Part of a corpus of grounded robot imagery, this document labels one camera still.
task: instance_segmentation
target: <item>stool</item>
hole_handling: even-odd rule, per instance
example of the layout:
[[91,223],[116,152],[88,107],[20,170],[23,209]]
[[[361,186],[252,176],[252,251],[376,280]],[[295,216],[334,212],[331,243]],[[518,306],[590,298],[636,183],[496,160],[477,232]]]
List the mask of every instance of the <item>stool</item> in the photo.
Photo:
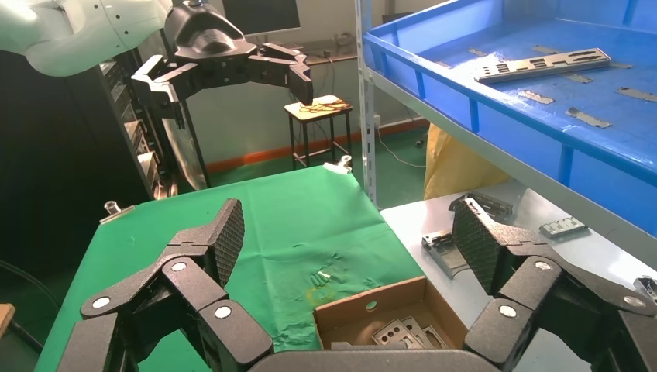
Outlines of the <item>stool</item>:
[[[312,101],[312,106],[304,106],[300,102],[293,103],[285,106],[285,111],[290,120],[290,142],[292,145],[292,169],[297,169],[297,161],[304,167],[310,167],[310,158],[327,153],[331,151],[333,162],[335,158],[335,149],[343,153],[351,154],[351,127],[349,125],[349,113],[353,107],[340,98],[334,95],[325,95],[324,97],[315,98]],[[335,141],[335,131],[333,129],[333,118],[338,115],[345,116],[346,132],[347,132],[347,150],[340,146]],[[296,119],[301,124],[301,129],[304,135],[304,155],[299,156],[296,151],[296,143],[294,143],[294,121]],[[308,149],[308,124],[318,120],[328,119],[331,125],[331,146],[326,149],[310,153]]]

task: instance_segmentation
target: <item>orange baseboard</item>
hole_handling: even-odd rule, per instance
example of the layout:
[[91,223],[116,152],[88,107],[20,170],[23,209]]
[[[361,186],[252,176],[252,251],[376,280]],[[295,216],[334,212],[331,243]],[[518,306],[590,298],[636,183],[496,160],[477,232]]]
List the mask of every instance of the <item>orange baseboard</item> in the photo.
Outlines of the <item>orange baseboard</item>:
[[[381,131],[381,136],[386,136],[389,134],[405,132],[410,129],[428,128],[428,126],[429,126],[428,120],[420,119],[420,120],[405,122],[397,126],[389,126],[387,128],[382,128],[380,131]],[[352,140],[352,144],[354,144],[356,141],[360,141],[360,131],[358,131],[357,133],[352,133],[351,140]],[[336,137],[335,141],[341,145],[344,145],[345,143],[347,143],[347,136]],[[321,141],[310,142],[308,147],[310,148],[311,152],[321,150],[326,148],[326,141],[321,140]],[[297,146],[296,151],[297,153],[303,153],[304,147]],[[241,167],[242,165],[254,164],[265,160],[272,160],[272,159],[277,159],[279,157],[291,157],[291,156],[292,156],[292,150],[289,146],[287,146],[287,147],[281,147],[279,149],[258,151],[256,153],[248,153],[243,157],[234,157],[232,159],[216,161],[214,163],[207,164],[206,167],[208,168],[209,173],[215,173],[215,172],[227,171],[228,169]]]

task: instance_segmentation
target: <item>textured fingertip pad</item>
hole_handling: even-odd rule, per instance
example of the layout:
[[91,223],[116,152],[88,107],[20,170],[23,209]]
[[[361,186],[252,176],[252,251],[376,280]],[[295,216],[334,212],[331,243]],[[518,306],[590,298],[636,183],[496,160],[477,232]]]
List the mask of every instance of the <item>textured fingertip pad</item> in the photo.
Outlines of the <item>textured fingertip pad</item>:
[[228,199],[217,214],[209,246],[215,251],[219,285],[225,287],[244,244],[242,202]]
[[487,222],[495,223],[474,199],[467,198],[456,203],[452,228],[454,244],[485,292],[492,295],[503,245],[497,241],[494,230],[489,229]]

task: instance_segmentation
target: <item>green table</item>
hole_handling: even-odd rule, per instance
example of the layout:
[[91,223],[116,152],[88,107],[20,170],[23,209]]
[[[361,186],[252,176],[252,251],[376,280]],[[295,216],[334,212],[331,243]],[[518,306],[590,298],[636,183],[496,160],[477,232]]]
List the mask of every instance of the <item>green table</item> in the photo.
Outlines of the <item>green table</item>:
[[[211,221],[227,198],[242,201],[246,235],[226,290],[272,336],[276,351],[319,348],[316,306],[421,275],[351,174],[314,167],[152,201],[98,228],[36,371],[57,369],[85,300],[151,264],[178,230]],[[140,368],[208,370],[180,331],[162,339]]]

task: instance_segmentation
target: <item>blue bin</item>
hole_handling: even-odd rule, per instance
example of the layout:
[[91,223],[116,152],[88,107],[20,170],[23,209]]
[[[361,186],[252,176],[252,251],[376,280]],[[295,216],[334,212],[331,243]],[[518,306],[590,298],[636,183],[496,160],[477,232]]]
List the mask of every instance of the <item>blue bin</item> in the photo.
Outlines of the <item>blue bin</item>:
[[[453,122],[657,236],[657,0],[455,0],[370,30],[366,64]],[[601,48],[632,68],[489,86],[476,67]],[[532,91],[549,105],[518,95]],[[611,126],[566,114],[571,107]]]

